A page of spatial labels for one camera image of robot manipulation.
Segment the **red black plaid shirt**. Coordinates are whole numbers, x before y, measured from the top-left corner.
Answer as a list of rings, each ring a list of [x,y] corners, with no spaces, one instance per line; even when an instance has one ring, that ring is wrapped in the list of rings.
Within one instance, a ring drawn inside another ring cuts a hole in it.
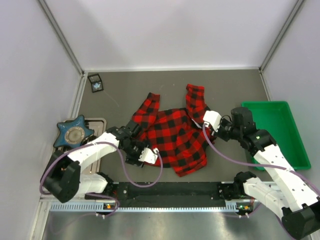
[[[192,174],[207,163],[208,142],[214,141],[212,128],[203,132],[203,117],[210,108],[205,103],[205,88],[188,84],[185,107],[160,110],[160,95],[149,93],[131,117],[139,124],[141,132],[137,140],[148,142],[157,148],[161,160],[154,166],[172,168],[179,177]]]

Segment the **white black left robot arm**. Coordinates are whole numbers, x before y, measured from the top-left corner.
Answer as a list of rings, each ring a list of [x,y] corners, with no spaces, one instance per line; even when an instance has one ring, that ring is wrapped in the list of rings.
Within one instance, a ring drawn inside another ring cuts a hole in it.
[[[84,170],[102,157],[125,152],[124,160],[134,166],[157,161],[157,149],[147,141],[136,139],[141,126],[132,120],[122,127],[111,127],[95,140],[67,152],[56,151],[40,180],[40,189],[66,203],[77,195],[102,193],[112,181],[101,173],[84,174]]]

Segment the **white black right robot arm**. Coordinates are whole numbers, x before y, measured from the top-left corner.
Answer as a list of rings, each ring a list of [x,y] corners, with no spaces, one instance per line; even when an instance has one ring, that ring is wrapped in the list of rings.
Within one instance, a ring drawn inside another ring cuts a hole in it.
[[[272,135],[256,127],[248,108],[232,109],[230,119],[207,110],[203,121],[206,138],[206,130],[212,129],[217,138],[238,141],[256,160],[256,166],[264,168],[278,187],[274,190],[252,172],[240,172],[233,181],[239,194],[253,197],[272,211],[295,240],[320,229],[320,191],[293,169]]]

